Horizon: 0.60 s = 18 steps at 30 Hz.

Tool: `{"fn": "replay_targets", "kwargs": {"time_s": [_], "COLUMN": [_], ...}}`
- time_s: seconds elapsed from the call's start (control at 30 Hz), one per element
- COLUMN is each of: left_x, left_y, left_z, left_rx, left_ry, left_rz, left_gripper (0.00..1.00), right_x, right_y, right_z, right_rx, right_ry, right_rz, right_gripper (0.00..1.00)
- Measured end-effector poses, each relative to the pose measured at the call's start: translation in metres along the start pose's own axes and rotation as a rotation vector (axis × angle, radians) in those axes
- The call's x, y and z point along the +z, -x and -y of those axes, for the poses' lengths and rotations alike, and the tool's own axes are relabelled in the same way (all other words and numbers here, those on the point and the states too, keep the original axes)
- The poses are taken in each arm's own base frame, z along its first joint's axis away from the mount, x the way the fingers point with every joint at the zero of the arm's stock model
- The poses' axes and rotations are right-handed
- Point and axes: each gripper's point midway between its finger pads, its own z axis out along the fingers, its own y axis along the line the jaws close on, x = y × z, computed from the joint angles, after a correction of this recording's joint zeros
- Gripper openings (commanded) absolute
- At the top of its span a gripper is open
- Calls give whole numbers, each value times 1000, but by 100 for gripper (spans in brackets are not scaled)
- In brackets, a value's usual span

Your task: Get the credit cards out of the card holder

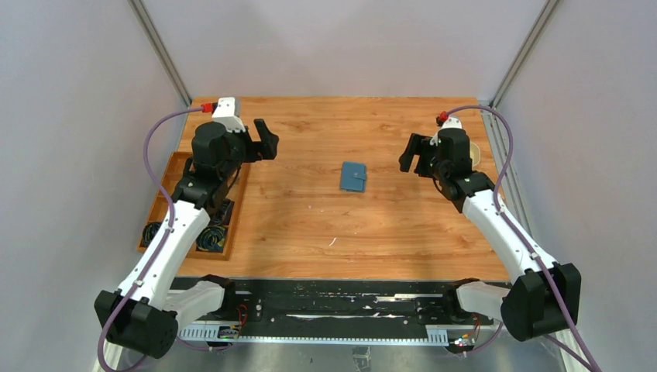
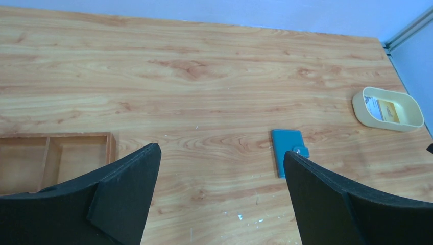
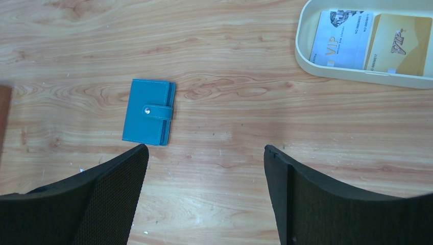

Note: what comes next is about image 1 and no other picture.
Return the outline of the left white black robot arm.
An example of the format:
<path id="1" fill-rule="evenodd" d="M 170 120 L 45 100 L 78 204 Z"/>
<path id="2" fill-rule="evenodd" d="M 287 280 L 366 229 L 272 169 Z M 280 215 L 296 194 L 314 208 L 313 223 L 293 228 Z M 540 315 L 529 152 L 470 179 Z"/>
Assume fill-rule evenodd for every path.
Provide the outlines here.
<path id="1" fill-rule="evenodd" d="M 209 226 L 243 164 L 272 160 L 278 135 L 264 119 L 254 119 L 259 140 L 248 129 L 230 129 L 226 120 L 200 125 L 191 142 L 191 156 L 173 193 L 165 193 L 167 214 L 135 268 L 114 291 L 101 291 L 94 309 L 102 326 L 98 348 L 105 342 L 159 359 L 177 334 L 211 313 L 237 310 L 232 280 L 208 274 L 175 296 L 170 286 L 187 253 Z"/>

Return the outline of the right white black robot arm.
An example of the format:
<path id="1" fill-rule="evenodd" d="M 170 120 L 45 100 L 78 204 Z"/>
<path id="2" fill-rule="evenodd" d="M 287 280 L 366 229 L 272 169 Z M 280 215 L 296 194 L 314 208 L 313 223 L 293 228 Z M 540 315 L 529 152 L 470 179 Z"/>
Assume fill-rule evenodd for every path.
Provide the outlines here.
<path id="1" fill-rule="evenodd" d="M 483 234 L 511 279 L 510 288 L 475 278 L 454 282 L 445 300 L 450 315 L 485 315 L 504 323 L 518 341 L 576 324 L 580 272 L 571 263 L 558 263 L 504 211 L 492 180 L 473 169 L 464 129 L 440 129 L 434 136 L 413 133 L 398 162 L 402 172 L 413 171 L 433 181 Z"/>

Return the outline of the blue card holder wallet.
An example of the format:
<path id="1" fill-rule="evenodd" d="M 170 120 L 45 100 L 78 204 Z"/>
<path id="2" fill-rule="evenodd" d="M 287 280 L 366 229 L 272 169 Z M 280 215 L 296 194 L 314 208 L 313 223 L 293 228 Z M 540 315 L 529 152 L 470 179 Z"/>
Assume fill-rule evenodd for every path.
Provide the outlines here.
<path id="1" fill-rule="evenodd" d="M 342 163 L 339 190 L 345 192 L 364 193 L 366 190 L 366 165 L 345 161 Z"/>

